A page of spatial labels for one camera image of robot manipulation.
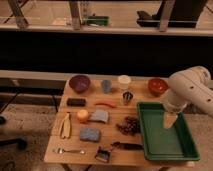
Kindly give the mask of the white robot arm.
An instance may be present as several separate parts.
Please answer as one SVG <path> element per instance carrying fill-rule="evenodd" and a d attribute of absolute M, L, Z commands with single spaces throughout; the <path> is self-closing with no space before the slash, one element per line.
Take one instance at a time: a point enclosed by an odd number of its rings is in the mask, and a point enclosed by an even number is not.
<path fill-rule="evenodd" d="M 178 71 L 168 78 L 169 89 L 162 96 L 164 128 L 171 128 L 189 103 L 213 117 L 213 90 L 207 87 L 210 80 L 210 72 L 202 66 Z"/>

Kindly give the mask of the tan gripper fingers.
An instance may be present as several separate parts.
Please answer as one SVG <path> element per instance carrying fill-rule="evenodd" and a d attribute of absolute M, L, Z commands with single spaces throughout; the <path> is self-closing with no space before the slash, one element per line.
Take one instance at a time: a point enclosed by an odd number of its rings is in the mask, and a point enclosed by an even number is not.
<path fill-rule="evenodd" d="M 176 113 L 165 112 L 163 117 L 163 126 L 168 129 L 176 122 L 178 115 Z"/>

